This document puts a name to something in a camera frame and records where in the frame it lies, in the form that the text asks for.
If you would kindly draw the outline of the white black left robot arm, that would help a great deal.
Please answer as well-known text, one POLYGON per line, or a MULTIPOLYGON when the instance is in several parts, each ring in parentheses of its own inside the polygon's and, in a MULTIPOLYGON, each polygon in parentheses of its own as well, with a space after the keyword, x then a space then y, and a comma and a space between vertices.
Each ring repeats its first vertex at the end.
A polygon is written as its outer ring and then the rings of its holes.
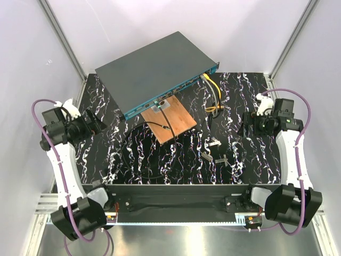
POLYGON ((58 209, 51 213, 53 224, 71 241, 106 225, 105 211, 115 205, 103 185, 86 193, 78 174, 75 144, 101 133, 106 125, 90 110, 82 115, 77 107, 64 103, 42 113, 41 148, 53 166, 58 190, 58 209))

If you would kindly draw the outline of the wooden board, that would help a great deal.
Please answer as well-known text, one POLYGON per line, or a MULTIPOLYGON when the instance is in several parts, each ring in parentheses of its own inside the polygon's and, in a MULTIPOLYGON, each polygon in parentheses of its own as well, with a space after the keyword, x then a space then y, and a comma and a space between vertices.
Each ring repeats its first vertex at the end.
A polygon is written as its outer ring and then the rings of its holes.
MULTIPOLYGON (((163 112, 166 115, 175 136, 178 136, 197 125, 197 122, 180 103, 176 96, 173 95, 165 100, 170 103, 170 107, 164 109, 163 112)), ((161 111, 155 113, 151 108, 149 108, 141 112, 141 115, 146 122, 154 122, 168 126, 168 123, 161 111)), ((171 130, 163 129, 160 126, 151 123, 148 123, 148 126, 161 145, 173 139, 171 130)))

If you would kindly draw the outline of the left orange connector block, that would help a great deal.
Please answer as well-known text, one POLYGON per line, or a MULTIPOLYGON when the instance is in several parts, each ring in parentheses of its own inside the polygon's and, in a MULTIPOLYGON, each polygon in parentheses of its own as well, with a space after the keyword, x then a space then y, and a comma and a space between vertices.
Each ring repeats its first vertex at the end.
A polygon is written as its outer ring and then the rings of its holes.
POLYGON ((117 216, 116 215, 107 215, 107 223, 116 223, 117 222, 117 216))

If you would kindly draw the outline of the silver SFP transceiver plug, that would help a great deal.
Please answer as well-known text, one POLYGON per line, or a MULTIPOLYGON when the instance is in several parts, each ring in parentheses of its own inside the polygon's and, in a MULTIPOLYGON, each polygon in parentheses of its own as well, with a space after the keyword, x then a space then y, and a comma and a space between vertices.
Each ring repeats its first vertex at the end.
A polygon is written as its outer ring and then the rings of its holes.
POLYGON ((207 153, 202 152, 201 153, 201 157, 206 159, 206 160, 208 160, 208 161, 210 161, 210 162, 213 161, 213 157, 211 155, 207 154, 207 153))

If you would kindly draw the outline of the dark grey network switch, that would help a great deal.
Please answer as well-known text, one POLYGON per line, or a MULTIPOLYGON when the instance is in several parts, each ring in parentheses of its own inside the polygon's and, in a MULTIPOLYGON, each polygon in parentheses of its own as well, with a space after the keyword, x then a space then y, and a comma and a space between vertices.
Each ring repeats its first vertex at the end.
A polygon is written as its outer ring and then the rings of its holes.
POLYGON ((181 32, 174 32, 95 70, 128 120, 219 68, 181 32))

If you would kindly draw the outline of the orange connector block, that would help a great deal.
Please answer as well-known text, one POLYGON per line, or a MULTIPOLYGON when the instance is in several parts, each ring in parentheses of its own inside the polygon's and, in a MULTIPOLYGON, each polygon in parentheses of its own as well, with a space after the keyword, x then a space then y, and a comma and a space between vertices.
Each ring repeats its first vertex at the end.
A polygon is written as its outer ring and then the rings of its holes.
POLYGON ((107 223, 116 223, 117 222, 117 216, 116 215, 107 215, 107 223))
POLYGON ((250 216, 247 218, 247 223, 250 225, 255 225, 257 223, 262 223, 263 222, 263 218, 262 216, 250 216))

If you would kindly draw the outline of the right orange connector block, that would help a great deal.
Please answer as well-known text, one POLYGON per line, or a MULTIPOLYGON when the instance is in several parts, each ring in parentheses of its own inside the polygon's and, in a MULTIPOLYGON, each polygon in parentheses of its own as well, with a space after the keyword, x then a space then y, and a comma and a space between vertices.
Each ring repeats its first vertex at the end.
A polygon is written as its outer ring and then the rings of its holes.
POLYGON ((262 216, 250 216, 247 218, 247 223, 250 225, 255 225, 257 223, 262 223, 263 222, 263 218, 262 216))

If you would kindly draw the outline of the aluminium frame rail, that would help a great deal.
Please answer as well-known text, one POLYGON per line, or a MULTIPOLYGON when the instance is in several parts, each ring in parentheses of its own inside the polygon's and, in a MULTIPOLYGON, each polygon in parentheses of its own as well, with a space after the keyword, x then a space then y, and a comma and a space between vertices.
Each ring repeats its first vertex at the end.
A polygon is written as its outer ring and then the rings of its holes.
POLYGON ((143 207, 133 210, 133 201, 128 197, 118 200, 119 209, 105 212, 107 215, 116 215, 116 223, 107 223, 108 226, 247 226, 250 216, 262 216, 265 212, 242 212, 234 202, 223 200, 222 208, 213 206, 203 208, 188 207, 143 207))

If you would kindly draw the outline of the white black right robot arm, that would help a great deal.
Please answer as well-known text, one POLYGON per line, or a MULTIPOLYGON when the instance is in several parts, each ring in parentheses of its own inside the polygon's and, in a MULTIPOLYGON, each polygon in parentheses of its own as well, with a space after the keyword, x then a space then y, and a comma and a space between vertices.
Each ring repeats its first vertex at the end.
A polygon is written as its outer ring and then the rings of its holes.
POLYGON ((280 156, 282 184, 274 191, 253 186, 242 198, 243 208, 261 207, 268 220, 305 228, 322 204, 321 192, 315 191, 308 177, 304 157, 306 123, 294 117, 294 101, 272 100, 258 94, 255 111, 245 112, 238 134, 243 138, 273 137, 280 156))

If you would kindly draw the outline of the silver SFP module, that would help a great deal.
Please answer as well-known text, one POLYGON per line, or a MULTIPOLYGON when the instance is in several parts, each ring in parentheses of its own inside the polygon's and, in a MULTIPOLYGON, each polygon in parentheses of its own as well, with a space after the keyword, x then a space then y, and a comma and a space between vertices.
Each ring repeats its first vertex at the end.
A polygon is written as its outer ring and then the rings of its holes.
POLYGON ((220 146, 221 142, 215 138, 211 138, 211 142, 208 143, 208 145, 211 146, 220 146))

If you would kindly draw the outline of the aluminium frame post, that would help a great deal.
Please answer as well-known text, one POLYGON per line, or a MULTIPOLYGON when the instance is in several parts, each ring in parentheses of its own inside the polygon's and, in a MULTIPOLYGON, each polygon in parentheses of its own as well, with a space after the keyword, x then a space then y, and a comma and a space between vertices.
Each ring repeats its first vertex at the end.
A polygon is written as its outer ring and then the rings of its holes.
POLYGON ((304 27, 308 23, 311 15, 313 14, 313 12, 316 9, 319 2, 320 2, 319 0, 309 0, 308 1, 303 13, 301 14, 300 18, 298 19, 297 24, 295 25, 295 28, 293 29, 287 43, 285 44, 278 60, 276 61, 274 67, 272 68, 271 72, 269 73, 269 79, 271 81, 275 79, 276 75, 278 74, 280 68, 282 67, 284 61, 286 60, 288 54, 290 53, 291 49, 293 48, 294 44, 296 43, 297 39, 299 38, 304 27))
POLYGON ((57 36, 62 48, 64 49, 67 57, 69 58, 74 70, 76 71, 77 75, 81 79, 83 83, 86 82, 87 75, 84 72, 83 68, 81 67, 80 62, 78 61, 74 51, 72 50, 61 25, 58 22, 56 15, 54 14, 49 2, 47 0, 38 0, 37 1, 40 7, 42 8, 48 22, 50 23, 55 35, 57 36))

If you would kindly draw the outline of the right aluminium frame post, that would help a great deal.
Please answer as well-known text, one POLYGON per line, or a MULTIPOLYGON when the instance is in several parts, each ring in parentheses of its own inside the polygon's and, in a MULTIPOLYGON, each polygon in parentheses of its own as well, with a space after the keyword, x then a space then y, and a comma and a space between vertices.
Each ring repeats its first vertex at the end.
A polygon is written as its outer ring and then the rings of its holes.
POLYGON ((271 72, 269 73, 269 79, 271 81, 275 79, 276 75, 278 74, 280 68, 282 67, 284 61, 286 60, 288 54, 290 53, 291 49, 293 48, 294 44, 296 43, 297 39, 299 38, 304 27, 308 23, 311 15, 313 14, 313 12, 316 9, 319 2, 320 2, 319 0, 309 0, 308 1, 303 13, 301 14, 300 18, 298 19, 297 24, 295 25, 295 28, 293 29, 287 43, 285 44, 278 60, 276 61, 274 67, 272 68, 271 72))

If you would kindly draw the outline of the left aluminium frame post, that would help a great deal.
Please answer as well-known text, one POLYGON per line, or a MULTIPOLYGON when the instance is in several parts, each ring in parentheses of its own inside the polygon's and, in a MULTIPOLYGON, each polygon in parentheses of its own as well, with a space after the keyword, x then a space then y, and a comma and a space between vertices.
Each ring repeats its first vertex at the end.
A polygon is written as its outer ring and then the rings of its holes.
POLYGON ((83 83, 86 82, 87 75, 84 72, 83 68, 81 67, 80 62, 78 61, 74 51, 72 50, 61 25, 58 22, 56 15, 54 14, 49 2, 47 0, 38 0, 37 1, 40 7, 42 8, 48 22, 50 23, 55 35, 57 36, 62 48, 64 49, 67 57, 69 58, 74 70, 76 71, 77 75, 81 79, 83 83))

